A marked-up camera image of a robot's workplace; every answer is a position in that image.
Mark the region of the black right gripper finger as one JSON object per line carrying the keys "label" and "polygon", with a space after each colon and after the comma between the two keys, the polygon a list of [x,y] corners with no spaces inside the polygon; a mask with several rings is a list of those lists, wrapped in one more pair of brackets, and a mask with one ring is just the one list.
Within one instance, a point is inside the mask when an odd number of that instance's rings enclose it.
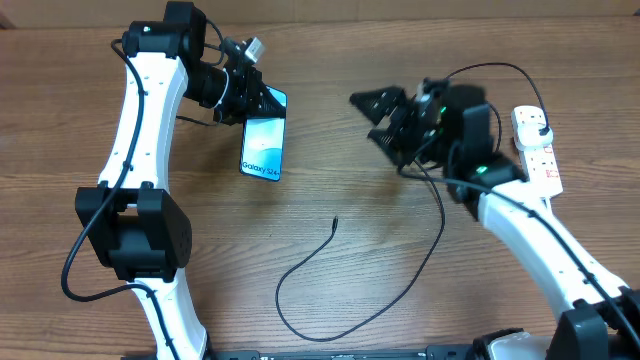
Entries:
{"label": "black right gripper finger", "polygon": [[415,136],[407,129],[372,129],[367,138],[372,140],[396,167],[408,165],[415,157]]}
{"label": "black right gripper finger", "polygon": [[349,98],[349,102],[375,126],[406,100],[405,90],[398,86],[356,92]]}

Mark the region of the blue Galaxy smartphone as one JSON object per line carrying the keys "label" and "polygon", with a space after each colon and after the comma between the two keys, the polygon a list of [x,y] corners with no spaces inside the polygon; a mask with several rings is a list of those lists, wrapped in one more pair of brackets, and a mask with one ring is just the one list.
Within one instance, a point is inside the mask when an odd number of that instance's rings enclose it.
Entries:
{"label": "blue Galaxy smartphone", "polygon": [[249,118],[243,128],[239,170],[243,175],[281,179],[286,117]]}

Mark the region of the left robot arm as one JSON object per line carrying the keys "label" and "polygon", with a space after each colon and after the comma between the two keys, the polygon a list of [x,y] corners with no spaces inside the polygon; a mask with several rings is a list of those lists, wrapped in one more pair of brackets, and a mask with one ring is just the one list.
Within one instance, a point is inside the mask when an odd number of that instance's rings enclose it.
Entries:
{"label": "left robot arm", "polygon": [[193,234],[172,198],[169,159],[178,110],[189,99],[210,109],[218,125],[243,128],[240,171],[281,177],[287,97],[266,85],[257,38],[222,38],[220,58],[204,60],[212,21],[191,2],[171,1],[160,21],[135,21],[111,44],[124,61],[126,89],[115,141],[92,187],[81,187],[75,210],[100,262],[119,290],[139,300],[158,359],[210,359],[210,336],[199,321],[186,279]]}

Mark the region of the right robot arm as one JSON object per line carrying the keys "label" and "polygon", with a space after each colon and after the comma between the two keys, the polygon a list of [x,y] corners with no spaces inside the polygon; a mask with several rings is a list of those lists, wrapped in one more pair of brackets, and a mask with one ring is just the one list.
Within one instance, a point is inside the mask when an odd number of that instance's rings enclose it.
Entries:
{"label": "right robot arm", "polygon": [[[534,184],[496,150],[483,88],[425,79],[349,98],[376,126],[369,132],[392,164],[442,168],[442,183],[510,250],[543,292],[556,320],[551,336],[522,328],[473,340],[468,359],[636,359],[639,293],[591,256],[550,212]],[[377,125],[390,121],[387,128]]]}

